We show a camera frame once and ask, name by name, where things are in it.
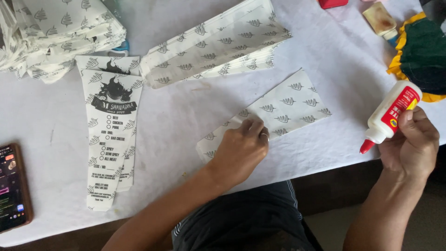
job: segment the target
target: glue bottle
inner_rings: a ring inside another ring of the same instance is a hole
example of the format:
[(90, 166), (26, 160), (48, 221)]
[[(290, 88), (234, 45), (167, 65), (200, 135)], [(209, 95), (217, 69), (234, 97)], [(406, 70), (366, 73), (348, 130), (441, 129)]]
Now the glue bottle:
[(381, 144), (391, 138), (398, 129), (398, 116), (405, 110), (413, 110), (422, 96), (421, 90), (412, 82), (397, 81), (383, 102), (367, 121), (369, 129), (365, 132), (366, 140), (360, 153), (364, 154), (375, 144)]

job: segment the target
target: person's right hand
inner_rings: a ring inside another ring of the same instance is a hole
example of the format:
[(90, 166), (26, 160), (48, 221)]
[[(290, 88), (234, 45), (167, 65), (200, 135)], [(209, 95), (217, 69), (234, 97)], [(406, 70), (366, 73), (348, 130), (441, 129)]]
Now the person's right hand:
[(404, 111), (399, 130), (378, 148), (384, 168), (403, 179), (426, 181), (435, 168), (440, 134), (420, 107)]
[(269, 132), (261, 119), (246, 119), (225, 132), (215, 157), (203, 168), (225, 192), (245, 181), (268, 153)]

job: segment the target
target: white tablecloth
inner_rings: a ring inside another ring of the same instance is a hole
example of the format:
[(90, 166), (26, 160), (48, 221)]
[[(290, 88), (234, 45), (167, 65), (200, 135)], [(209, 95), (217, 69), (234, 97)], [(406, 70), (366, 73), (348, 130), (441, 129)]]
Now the white tablecloth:
[[(147, 51), (229, 9), (240, 0), (122, 0), (131, 55)], [(130, 217), (202, 166), (196, 143), (268, 90), (304, 68), (333, 113), (271, 142), (270, 152), (234, 191), (304, 176), (378, 157), (359, 154), (367, 119), (396, 78), (385, 70), (396, 51), (376, 36), (361, 12), (371, 3), (322, 10), (315, 0), (272, 0), (294, 38), (275, 52), (273, 69), (144, 86), (138, 108), (135, 183), (108, 212), (86, 207), (88, 128), (77, 70), (45, 85), (1, 74), (0, 142), (19, 142), (25, 159), (34, 221), (0, 234), (0, 246)], [(421, 11), (417, 0), (386, 1), (399, 21)], [(446, 101), (423, 103), (446, 143)]]

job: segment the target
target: red glue cap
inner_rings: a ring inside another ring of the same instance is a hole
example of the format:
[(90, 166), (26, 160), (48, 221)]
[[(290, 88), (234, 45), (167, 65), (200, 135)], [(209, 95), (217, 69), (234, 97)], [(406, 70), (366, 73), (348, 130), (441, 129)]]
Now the red glue cap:
[(369, 139), (364, 140), (363, 145), (361, 146), (359, 152), (361, 154), (365, 154), (366, 152), (368, 152), (368, 150), (370, 150), (373, 146), (375, 145), (375, 143)]

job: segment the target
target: person's left hand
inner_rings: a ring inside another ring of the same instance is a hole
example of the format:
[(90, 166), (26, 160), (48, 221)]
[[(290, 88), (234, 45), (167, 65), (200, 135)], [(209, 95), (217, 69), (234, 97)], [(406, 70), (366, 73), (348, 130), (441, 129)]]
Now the person's left hand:
[(269, 132), (261, 119), (246, 119), (238, 129), (229, 129), (215, 157), (203, 168), (227, 191), (244, 182), (268, 153)]

